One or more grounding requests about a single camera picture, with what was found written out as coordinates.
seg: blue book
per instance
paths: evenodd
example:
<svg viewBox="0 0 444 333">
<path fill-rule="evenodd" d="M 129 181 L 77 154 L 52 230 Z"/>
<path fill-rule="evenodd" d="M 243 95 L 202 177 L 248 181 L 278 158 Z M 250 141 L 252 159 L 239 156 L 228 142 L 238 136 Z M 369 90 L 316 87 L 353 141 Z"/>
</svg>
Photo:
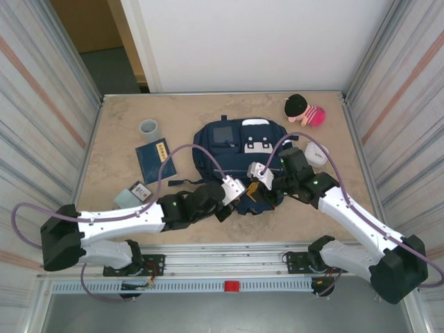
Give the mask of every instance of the blue book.
<svg viewBox="0 0 444 333">
<path fill-rule="evenodd" d="M 157 182 L 160 165 L 169 155 L 167 141 L 165 139 L 157 140 L 145 146 L 136 148 L 137 158 L 139 159 L 140 169 L 144 177 L 145 185 Z M 162 179 L 177 174 L 173 160 L 169 160 L 162 171 Z"/>
</svg>

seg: gray floor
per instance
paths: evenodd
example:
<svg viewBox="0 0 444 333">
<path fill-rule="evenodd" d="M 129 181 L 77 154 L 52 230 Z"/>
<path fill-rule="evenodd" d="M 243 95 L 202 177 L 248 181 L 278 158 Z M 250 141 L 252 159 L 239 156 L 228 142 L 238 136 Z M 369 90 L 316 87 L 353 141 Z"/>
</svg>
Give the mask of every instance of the gray floor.
<svg viewBox="0 0 444 333">
<path fill-rule="evenodd" d="M 344 277 L 329 300 L 310 293 L 166 293 L 116 305 L 56 295 L 43 332 L 411 332 L 401 305 L 374 297 L 356 277 Z"/>
<path fill-rule="evenodd" d="M 80 57 L 102 95 L 140 94 L 123 47 L 82 53 Z"/>
</svg>

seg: beige marble surface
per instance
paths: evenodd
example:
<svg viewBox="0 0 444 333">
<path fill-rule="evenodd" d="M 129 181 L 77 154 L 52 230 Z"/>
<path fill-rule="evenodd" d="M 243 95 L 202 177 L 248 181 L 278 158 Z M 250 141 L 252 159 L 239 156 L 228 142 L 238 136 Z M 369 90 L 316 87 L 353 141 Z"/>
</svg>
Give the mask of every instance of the beige marble surface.
<svg viewBox="0 0 444 333">
<path fill-rule="evenodd" d="M 304 93 L 309 104 L 326 110 L 327 119 L 319 128 L 307 126 L 303 131 L 328 147 L 345 181 L 348 193 L 368 210 L 370 199 L 357 161 L 338 95 Z M 135 148 L 144 145 L 139 124 L 155 119 L 170 150 L 193 141 L 194 133 L 206 123 L 228 119 L 264 117 L 283 125 L 288 132 L 302 130 L 299 123 L 289 123 L 284 115 L 285 98 L 290 94 L 233 94 L 200 96 L 111 96 L 105 99 L 99 129 L 78 203 L 79 210 L 110 210 L 113 198 L 136 180 L 143 180 Z M 301 149 L 307 140 L 294 143 Z M 171 179 L 200 179 L 191 158 L 191 149 L 173 157 L 178 174 Z M 333 175 L 330 165 L 323 168 Z M 155 185 L 148 188 L 154 192 Z M 181 189 L 193 191 L 194 185 L 168 188 L 161 195 Z M 352 236 L 336 221 L 312 206 L 286 198 L 274 212 L 259 216 L 233 214 L 219 223 L 212 216 L 186 230 L 162 234 L 135 234 L 130 237 L 141 244 L 196 244 L 249 241 L 313 241 L 324 234 L 337 239 Z"/>
</svg>

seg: pink plush toy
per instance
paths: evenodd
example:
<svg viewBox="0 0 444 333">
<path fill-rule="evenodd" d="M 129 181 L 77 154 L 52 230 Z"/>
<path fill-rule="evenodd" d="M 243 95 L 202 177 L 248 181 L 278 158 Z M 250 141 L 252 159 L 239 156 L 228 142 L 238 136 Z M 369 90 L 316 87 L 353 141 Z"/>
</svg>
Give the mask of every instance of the pink plush toy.
<svg viewBox="0 0 444 333">
<path fill-rule="evenodd" d="M 285 102 L 285 114 L 290 122 L 300 121 L 300 125 L 319 126 L 325 120 L 324 109 L 309 105 L 307 100 L 299 94 L 291 95 Z"/>
</svg>

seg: gray cup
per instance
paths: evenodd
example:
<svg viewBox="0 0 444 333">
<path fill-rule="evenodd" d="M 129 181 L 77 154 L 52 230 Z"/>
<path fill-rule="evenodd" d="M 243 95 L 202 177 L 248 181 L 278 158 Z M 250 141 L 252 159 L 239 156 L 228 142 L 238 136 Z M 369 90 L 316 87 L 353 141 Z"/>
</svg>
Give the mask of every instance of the gray cup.
<svg viewBox="0 0 444 333">
<path fill-rule="evenodd" d="M 140 123 L 139 129 L 147 144 L 160 139 L 160 128 L 155 120 L 144 120 Z"/>
</svg>

